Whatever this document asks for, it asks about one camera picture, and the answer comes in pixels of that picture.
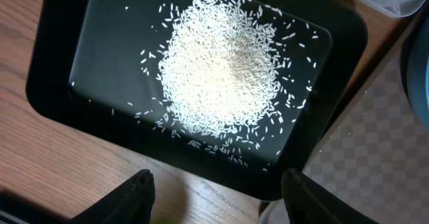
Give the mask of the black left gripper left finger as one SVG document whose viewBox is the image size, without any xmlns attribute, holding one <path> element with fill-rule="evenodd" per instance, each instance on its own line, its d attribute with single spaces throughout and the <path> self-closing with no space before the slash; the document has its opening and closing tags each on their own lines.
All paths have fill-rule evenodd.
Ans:
<svg viewBox="0 0 429 224">
<path fill-rule="evenodd" d="M 69 224 L 149 224 L 156 191 L 154 176 L 140 170 Z"/>
</svg>

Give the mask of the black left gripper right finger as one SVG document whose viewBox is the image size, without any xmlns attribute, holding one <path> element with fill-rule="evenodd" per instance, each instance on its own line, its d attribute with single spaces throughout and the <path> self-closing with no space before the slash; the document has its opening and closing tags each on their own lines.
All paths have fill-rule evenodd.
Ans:
<svg viewBox="0 0 429 224">
<path fill-rule="evenodd" d="M 295 168 L 282 175 L 282 196 L 291 224 L 377 224 Z"/>
</svg>

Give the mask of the white rice pile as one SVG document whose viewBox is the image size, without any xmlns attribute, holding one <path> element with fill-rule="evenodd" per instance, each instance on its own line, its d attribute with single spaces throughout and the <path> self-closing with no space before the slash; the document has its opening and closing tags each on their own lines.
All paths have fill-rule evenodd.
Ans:
<svg viewBox="0 0 429 224">
<path fill-rule="evenodd" d="M 89 0 L 72 92 L 199 152 L 268 171 L 332 46 L 257 0 Z"/>
</svg>

